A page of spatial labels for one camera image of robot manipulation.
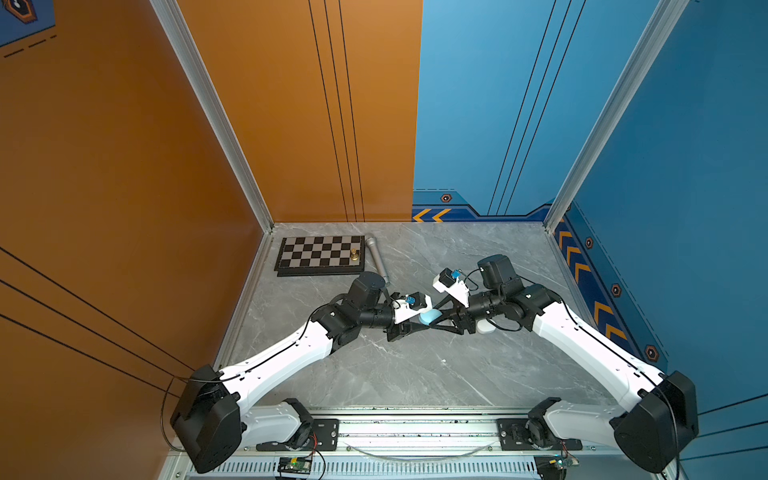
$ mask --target yellow chevron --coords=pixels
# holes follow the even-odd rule
[[[430,210],[431,210],[431,208],[425,208],[424,210],[422,210],[421,212],[419,212],[419,214],[418,214],[418,215],[416,215],[415,217],[413,217],[413,220],[416,220],[417,222],[421,222],[421,223],[424,223],[424,220],[422,220],[422,215],[423,215],[423,214],[426,214],[426,213],[427,213],[427,212],[429,212]]]
[[[574,277],[576,277],[576,283],[578,283],[578,273],[580,270],[586,270],[588,272],[592,271],[592,269],[588,265],[584,265],[583,263],[576,262],[576,271],[574,272]]]
[[[605,336],[610,339],[612,333],[615,333],[616,335],[619,335],[621,338],[623,338],[625,340],[627,339],[627,336],[624,335],[624,332],[622,332],[621,330],[619,330],[615,326],[606,325],[605,326]]]
[[[443,211],[442,211],[442,212],[440,212],[439,214],[437,214],[437,215],[435,215],[434,217],[432,217],[432,219],[433,219],[435,222],[438,222],[438,223],[442,223],[442,220],[441,220],[441,218],[440,218],[440,217],[442,217],[443,215],[445,215],[445,214],[446,214],[446,213],[448,213],[449,211],[451,211],[451,209],[450,209],[450,208],[446,208],[445,210],[443,210]]]
[[[563,250],[563,237],[573,237],[573,235],[571,235],[571,232],[560,232],[560,250]]]
[[[566,251],[568,252],[568,255],[565,257],[565,262],[568,266],[571,266],[571,253],[581,253],[581,250],[576,247],[568,247]]]
[[[600,325],[600,320],[598,319],[598,316],[600,315],[600,310],[602,310],[604,312],[608,312],[611,315],[614,315],[614,311],[611,310],[611,308],[608,305],[603,305],[600,302],[595,302],[594,303],[594,315],[593,315],[593,317],[594,317],[594,322],[596,324],[598,324],[598,325]]]

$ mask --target robotic arm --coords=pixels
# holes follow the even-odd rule
[[[544,400],[528,413],[529,442],[535,448],[549,449],[560,439],[598,442],[617,446],[641,468],[658,473],[696,437],[696,393],[687,377],[666,376],[623,351],[542,285],[524,287],[509,258],[487,257],[478,268],[488,290],[471,296],[455,272],[445,269],[435,278],[435,288],[448,294],[435,307],[452,302],[446,310],[433,309],[423,293],[389,295],[382,277],[363,272],[348,293],[318,307],[277,344],[219,372],[198,369],[170,420],[196,470],[210,471],[243,445],[308,445],[312,417],[297,400],[254,405],[300,369],[352,342],[362,328],[384,329],[392,342],[427,329],[475,333],[478,322],[497,315],[555,344],[617,402],[604,407]],[[441,325],[448,320],[451,325]]]

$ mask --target orange wall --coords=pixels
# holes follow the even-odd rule
[[[410,219],[422,0],[180,6],[275,221]]]
[[[0,51],[0,247],[186,364],[211,362],[258,224],[149,2],[56,2],[55,14]],[[3,252],[0,280],[190,373]],[[170,379],[1,284],[0,314],[163,389]],[[0,359],[12,392],[0,476],[157,475],[161,391],[6,319]]]

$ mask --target blue sponge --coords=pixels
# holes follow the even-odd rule
[[[441,315],[440,310],[432,309],[419,314],[419,320],[424,325],[429,325],[434,319]]]

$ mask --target checkered board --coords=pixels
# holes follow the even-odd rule
[[[359,259],[350,258],[357,250]],[[366,266],[366,238],[289,237],[283,238],[277,254],[277,276],[345,275],[360,273]]]

